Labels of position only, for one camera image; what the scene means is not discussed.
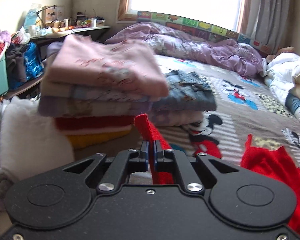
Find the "window with wooden frame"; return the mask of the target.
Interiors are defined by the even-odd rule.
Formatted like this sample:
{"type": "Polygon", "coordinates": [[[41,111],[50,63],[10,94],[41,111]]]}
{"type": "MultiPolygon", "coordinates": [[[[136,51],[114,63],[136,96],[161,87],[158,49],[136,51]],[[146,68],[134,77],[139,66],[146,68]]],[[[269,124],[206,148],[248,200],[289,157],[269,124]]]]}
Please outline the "window with wooden frame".
{"type": "Polygon", "coordinates": [[[135,21],[138,11],[184,16],[240,31],[245,0],[119,0],[118,21],[135,21]]]}

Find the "red knit sweater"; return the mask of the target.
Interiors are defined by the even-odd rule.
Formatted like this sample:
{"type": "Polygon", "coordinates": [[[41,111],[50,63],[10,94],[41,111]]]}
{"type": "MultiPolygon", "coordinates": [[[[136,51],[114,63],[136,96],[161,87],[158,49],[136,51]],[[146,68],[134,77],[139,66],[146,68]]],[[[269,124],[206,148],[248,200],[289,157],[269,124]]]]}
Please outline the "red knit sweater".
{"type": "MultiPolygon", "coordinates": [[[[149,121],[146,114],[135,117],[134,126],[140,132],[143,140],[149,142],[159,140],[164,150],[171,148],[157,128],[149,121]]],[[[249,134],[245,142],[245,152],[240,167],[279,180],[294,191],[297,204],[288,226],[300,234],[300,168],[296,167],[283,146],[271,151],[266,148],[252,146],[252,140],[253,136],[249,134]]],[[[153,184],[167,185],[174,183],[171,173],[155,170],[153,154],[150,154],[150,169],[153,184]]]]}

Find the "white folded garment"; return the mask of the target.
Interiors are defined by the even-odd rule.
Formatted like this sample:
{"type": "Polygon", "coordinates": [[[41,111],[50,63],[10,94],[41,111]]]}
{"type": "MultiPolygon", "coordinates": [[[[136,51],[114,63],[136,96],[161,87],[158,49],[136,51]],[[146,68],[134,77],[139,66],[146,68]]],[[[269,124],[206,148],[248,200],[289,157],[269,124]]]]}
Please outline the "white folded garment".
{"type": "Polygon", "coordinates": [[[73,148],[53,118],[38,113],[38,101],[13,97],[0,128],[0,173],[13,182],[75,161],[73,148]]]}

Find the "colourful alphabet headboard panel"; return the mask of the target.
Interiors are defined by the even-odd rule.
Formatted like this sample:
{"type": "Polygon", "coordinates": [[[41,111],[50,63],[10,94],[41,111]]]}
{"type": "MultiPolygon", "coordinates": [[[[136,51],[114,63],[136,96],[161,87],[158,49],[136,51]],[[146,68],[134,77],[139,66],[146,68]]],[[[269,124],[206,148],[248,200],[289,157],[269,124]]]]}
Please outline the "colourful alphabet headboard panel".
{"type": "Polygon", "coordinates": [[[233,39],[239,43],[245,43],[255,48],[262,56],[270,55],[271,48],[262,44],[260,41],[248,37],[244,34],[237,33],[233,30],[222,28],[217,25],[193,20],[186,17],[161,14],[157,12],[138,11],[138,22],[154,22],[173,29],[183,31],[187,34],[203,38],[212,42],[219,42],[226,39],[233,39]]]}

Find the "tall stack folded clothes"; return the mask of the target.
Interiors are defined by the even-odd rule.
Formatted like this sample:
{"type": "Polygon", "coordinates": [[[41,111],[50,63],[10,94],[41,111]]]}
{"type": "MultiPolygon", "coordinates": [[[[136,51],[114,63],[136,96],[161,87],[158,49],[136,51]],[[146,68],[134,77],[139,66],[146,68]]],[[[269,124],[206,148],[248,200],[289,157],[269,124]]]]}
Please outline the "tall stack folded clothes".
{"type": "Polygon", "coordinates": [[[78,150],[127,135],[169,87],[146,43],[68,35],[47,47],[40,92],[39,113],[78,150]]]}

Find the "pile of folded quilts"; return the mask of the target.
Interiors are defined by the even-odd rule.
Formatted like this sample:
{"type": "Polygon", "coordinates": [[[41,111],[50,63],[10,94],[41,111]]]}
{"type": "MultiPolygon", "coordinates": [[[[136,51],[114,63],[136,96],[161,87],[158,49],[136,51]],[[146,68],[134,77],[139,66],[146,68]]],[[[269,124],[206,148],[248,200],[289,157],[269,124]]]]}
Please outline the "pile of folded quilts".
{"type": "Polygon", "coordinates": [[[269,55],[262,66],[272,95],[300,121],[300,56],[290,52],[269,55]]]}

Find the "grey curtain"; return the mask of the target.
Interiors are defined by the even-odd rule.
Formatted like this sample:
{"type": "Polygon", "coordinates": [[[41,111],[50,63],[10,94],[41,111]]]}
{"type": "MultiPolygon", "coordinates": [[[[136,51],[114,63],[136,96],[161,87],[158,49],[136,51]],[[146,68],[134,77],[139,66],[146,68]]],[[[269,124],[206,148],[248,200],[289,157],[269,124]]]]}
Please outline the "grey curtain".
{"type": "Polygon", "coordinates": [[[286,27],[290,0],[254,0],[257,6],[251,36],[270,49],[277,51],[286,27]]]}

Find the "purple crumpled duvet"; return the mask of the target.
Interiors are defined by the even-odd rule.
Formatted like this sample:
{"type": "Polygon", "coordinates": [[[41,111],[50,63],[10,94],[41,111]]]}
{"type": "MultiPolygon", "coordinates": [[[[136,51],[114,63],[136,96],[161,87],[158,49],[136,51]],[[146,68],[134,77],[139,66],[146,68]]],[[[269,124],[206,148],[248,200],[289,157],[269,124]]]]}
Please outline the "purple crumpled duvet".
{"type": "Polygon", "coordinates": [[[108,38],[106,44],[124,40],[147,43],[156,54],[221,67],[245,77],[263,71],[261,55],[250,45],[233,39],[212,42],[154,22],[140,22],[108,38]]]}

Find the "folded denim clothes stack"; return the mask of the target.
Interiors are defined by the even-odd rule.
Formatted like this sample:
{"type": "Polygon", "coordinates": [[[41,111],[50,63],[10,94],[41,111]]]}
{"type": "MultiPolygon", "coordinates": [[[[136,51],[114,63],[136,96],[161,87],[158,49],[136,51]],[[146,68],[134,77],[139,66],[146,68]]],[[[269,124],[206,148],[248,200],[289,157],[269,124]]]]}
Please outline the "folded denim clothes stack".
{"type": "Polygon", "coordinates": [[[203,113],[217,109],[206,77],[195,72],[172,70],[165,74],[169,94],[154,102],[148,118],[156,126],[181,126],[198,122],[203,113]]]}

